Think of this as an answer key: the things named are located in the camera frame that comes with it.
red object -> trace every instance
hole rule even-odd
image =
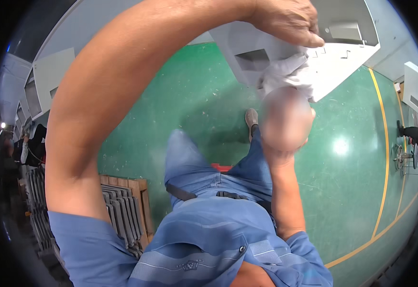
[[[210,164],[213,168],[217,169],[220,172],[227,172],[229,171],[233,166],[232,165],[220,165],[220,164]]]

blue jeans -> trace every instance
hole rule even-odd
[[[219,191],[234,192],[253,201],[271,201],[272,181],[263,156],[260,131],[254,132],[249,153],[226,175],[211,167],[189,136],[180,129],[168,140],[165,185],[172,184],[197,197],[212,197]],[[182,200],[171,197],[172,208]]]

green floor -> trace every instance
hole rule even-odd
[[[392,82],[376,72],[375,77],[391,149],[398,141],[401,113]],[[308,144],[296,155],[296,172],[307,232],[327,264],[372,238],[384,192],[385,132],[375,86],[364,66],[312,106],[317,116]],[[186,46],[157,73],[103,143],[99,173],[147,179],[158,226],[171,211],[163,185],[170,132],[186,131],[210,163],[234,165],[249,148],[244,112],[250,107],[259,107],[255,90],[236,81],[216,44]],[[403,113],[407,123],[406,106]],[[391,158],[376,234],[402,214],[418,186],[418,176],[406,178],[399,208],[403,178]],[[418,200],[373,244],[331,267],[335,286],[358,286],[383,267],[412,230],[417,209]]]

yellow floor line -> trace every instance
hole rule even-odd
[[[381,199],[381,206],[380,211],[378,213],[377,223],[375,225],[375,229],[372,233],[372,239],[375,238],[377,233],[378,225],[380,223],[381,214],[383,213],[384,207],[384,200],[386,199],[386,190],[388,189],[388,176],[389,176],[389,137],[388,137],[388,124],[386,123],[386,114],[384,113],[384,105],[383,100],[381,99],[380,89],[378,88],[377,80],[375,79],[375,75],[373,74],[372,69],[368,69],[372,76],[373,84],[375,85],[375,89],[377,90],[378,100],[380,102],[381,107],[381,114],[383,116],[383,124],[384,124],[384,138],[386,140],[386,173],[384,175],[384,189],[383,189],[383,198]]]
[[[399,94],[396,91],[396,86],[394,86],[394,92],[396,93],[397,101],[399,102],[399,109],[401,110],[402,125],[405,127],[404,113],[402,112],[401,99],[399,98]],[[404,151],[407,151],[407,140],[405,139],[405,137],[404,137]],[[401,198],[399,200],[399,206],[397,208],[396,218],[399,215],[399,210],[401,209],[402,196],[404,194],[404,187],[405,187],[405,178],[406,178],[406,176],[404,175],[404,180],[402,182]]]
[[[402,211],[402,213],[396,217],[396,219],[394,219],[393,222],[391,222],[391,224],[389,224],[385,229],[383,229],[380,233],[378,233],[375,237],[373,237],[372,239],[370,239],[369,242],[367,242],[366,244],[360,246],[359,248],[357,248],[356,250],[346,254],[345,256],[342,256],[340,258],[338,258],[337,260],[334,260],[332,262],[329,262],[327,264],[325,264],[325,267],[330,268],[333,267],[345,260],[348,260],[349,258],[353,257],[354,255],[358,254],[360,251],[366,249],[367,247],[369,247],[372,243],[374,243],[376,240],[380,239],[381,236],[383,236],[386,232],[388,232],[389,229],[391,229],[391,227],[394,226],[394,224],[396,224],[397,221],[399,221],[399,219],[402,218],[402,216],[405,214],[405,212],[407,212],[407,210],[410,208],[410,206],[412,206],[413,202],[415,201],[415,199],[417,199],[418,196],[415,196],[412,201],[410,201],[410,203],[408,204],[408,206],[404,209],[404,211]]]

belt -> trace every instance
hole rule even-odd
[[[191,192],[187,192],[184,191],[181,188],[178,188],[176,186],[173,186],[172,184],[167,184],[166,185],[166,191],[171,194],[172,196],[176,197],[177,199],[183,200],[183,201],[187,201],[193,198],[196,198],[196,194],[191,193]],[[217,192],[217,196],[218,197],[224,197],[224,198],[233,198],[233,199],[246,199],[249,200],[247,198],[247,196],[244,195],[239,195],[235,192]],[[266,200],[259,200],[257,201],[257,203],[263,207],[270,215],[272,214],[271,212],[271,202],[266,201]]]

